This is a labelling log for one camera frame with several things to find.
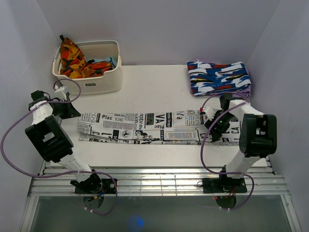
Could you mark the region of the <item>newspaper print trousers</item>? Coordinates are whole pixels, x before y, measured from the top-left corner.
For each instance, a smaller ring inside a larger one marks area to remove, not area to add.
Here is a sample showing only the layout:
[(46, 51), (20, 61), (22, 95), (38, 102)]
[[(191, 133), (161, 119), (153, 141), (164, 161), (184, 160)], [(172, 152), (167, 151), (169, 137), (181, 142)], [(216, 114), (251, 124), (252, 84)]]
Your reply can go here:
[(241, 123), (232, 118), (222, 137), (206, 136), (208, 121), (197, 110), (167, 113), (82, 113), (78, 118), (81, 141), (140, 145), (237, 145)]

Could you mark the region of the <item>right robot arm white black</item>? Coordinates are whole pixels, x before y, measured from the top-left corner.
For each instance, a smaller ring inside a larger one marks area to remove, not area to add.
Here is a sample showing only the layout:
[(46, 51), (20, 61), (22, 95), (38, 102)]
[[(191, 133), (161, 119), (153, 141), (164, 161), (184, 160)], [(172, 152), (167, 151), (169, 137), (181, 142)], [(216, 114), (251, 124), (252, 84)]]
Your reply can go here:
[(202, 179), (204, 193), (245, 193), (246, 172), (259, 160), (277, 149), (277, 118), (254, 109), (247, 99), (225, 93), (219, 98), (219, 111), (202, 106), (200, 114), (208, 118), (204, 124), (212, 142), (217, 142), (229, 129), (233, 117), (241, 123), (239, 150), (217, 178)]

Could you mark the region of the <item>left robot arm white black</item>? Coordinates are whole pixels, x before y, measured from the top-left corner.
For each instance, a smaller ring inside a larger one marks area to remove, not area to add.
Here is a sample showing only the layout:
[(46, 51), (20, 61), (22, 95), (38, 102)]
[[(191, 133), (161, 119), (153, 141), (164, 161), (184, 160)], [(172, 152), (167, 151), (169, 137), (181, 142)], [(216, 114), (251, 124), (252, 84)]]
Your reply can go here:
[(79, 117), (81, 114), (70, 103), (70, 94), (64, 87), (55, 91), (55, 98), (37, 90), (31, 94), (33, 102), (28, 106), (32, 113), (32, 124), (25, 129), (40, 156), (73, 171), (75, 180), (71, 184), (86, 193), (99, 193), (103, 183), (89, 165), (80, 161), (73, 153), (73, 143), (61, 127), (63, 119)]

